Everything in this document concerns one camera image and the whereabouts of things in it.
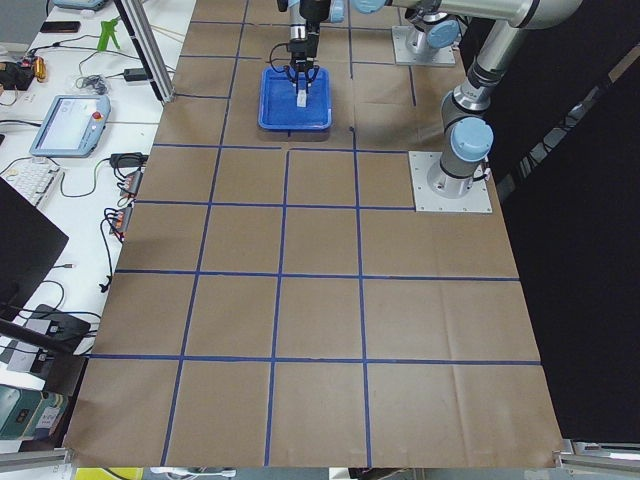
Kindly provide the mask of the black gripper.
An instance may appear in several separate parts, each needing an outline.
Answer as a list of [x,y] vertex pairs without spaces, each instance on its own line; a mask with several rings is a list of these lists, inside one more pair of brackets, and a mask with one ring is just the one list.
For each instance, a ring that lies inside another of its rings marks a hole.
[[320,24],[330,12],[330,0],[301,0],[299,12],[306,21],[306,55],[316,56],[319,44]]
[[319,66],[314,64],[317,55],[306,55],[306,39],[289,41],[287,51],[291,54],[291,60],[289,65],[284,67],[284,72],[295,91],[299,91],[299,84],[302,81],[302,89],[308,93],[318,75]]

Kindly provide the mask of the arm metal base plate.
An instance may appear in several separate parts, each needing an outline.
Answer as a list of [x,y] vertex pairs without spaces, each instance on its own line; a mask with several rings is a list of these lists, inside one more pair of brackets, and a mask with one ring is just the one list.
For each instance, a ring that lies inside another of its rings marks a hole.
[[395,63],[404,66],[453,67],[452,45],[458,29],[433,27],[420,31],[412,26],[394,26],[392,40]]
[[414,208],[418,213],[491,214],[486,175],[478,166],[466,179],[447,175],[440,152],[409,151]]

